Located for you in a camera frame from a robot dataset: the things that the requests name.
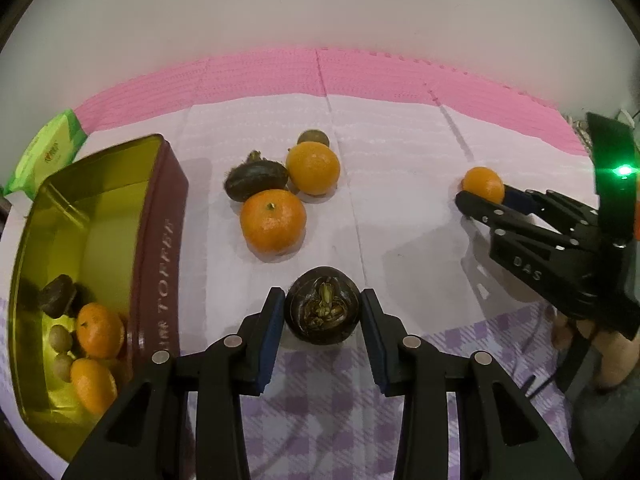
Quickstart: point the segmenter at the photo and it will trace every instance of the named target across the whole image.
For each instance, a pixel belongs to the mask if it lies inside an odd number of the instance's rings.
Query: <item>green package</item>
[[[40,184],[71,164],[85,140],[86,134],[73,110],[56,115],[24,150],[4,193],[22,190],[33,200]]]

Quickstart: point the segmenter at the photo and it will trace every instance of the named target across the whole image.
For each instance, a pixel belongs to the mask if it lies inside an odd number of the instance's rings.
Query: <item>tangerine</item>
[[[466,172],[462,180],[462,189],[478,195],[495,204],[504,199],[504,184],[494,170],[484,166],[476,166]]]
[[[306,140],[289,150],[287,170],[300,191],[308,195],[324,195],[338,182],[340,161],[328,146]]]
[[[80,403],[93,415],[102,415],[116,399],[116,381],[109,369],[93,359],[76,359],[71,365],[71,383]]]
[[[124,343],[124,325],[113,310],[89,303],[78,313],[76,335],[89,357],[113,359]]]
[[[257,193],[240,211],[244,239],[259,253],[277,254],[295,246],[304,235],[305,225],[305,207],[285,189]]]

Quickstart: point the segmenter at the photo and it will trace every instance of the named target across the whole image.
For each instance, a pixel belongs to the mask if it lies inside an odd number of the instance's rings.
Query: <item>pink foam mat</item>
[[[428,60],[336,48],[207,57],[104,90],[76,113],[90,134],[193,105],[291,93],[447,106],[564,152],[585,154],[558,111],[525,92]]]

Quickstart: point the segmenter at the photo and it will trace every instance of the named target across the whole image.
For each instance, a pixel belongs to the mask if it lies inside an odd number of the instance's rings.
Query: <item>purple plaid cloth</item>
[[[425,336],[442,351],[491,353],[516,384],[555,369],[545,303],[471,326]],[[563,397],[549,386],[534,402],[570,451]],[[387,399],[373,382],[362,333],[338,348],[292,351],[281,346],[261,397],[242,398],[252,479],[391,479],[398,452],[402,398]],[[460,474],[458,422],[449,399],[449,478]]]
[[[11,367],[9,365],[9,346],[7,343],[6,313],[9,307],[7,300],[0,298],[0,396],[12,398],[14,387],[11,380]]]

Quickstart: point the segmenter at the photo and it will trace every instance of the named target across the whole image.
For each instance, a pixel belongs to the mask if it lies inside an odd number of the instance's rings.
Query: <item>dark brown fruit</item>
[[[225,191],[231,200],[245,202],[249,197],[268,189],[285,189],[289,172],[279,162],[260,157],[251,152],[246,162],[229,171]]]
[[[317,345],[347,339],[360,320],[360,291],[333,267],[316,267],[291,285],[284,319],[303,341]]]
[[[74,281],[66,274],[60,274],[39,292],[38,307],[47,316],[57,319],[70,309],[75,296]]]
[[[309,141],[320,142],[320,144],[324,144],[326,147],[329,147],[329,137],[326,136],[326,133],[321,132],[320,130],[307,130],[306,132],[302,132],[298,137],[298,142],[296,144]]]

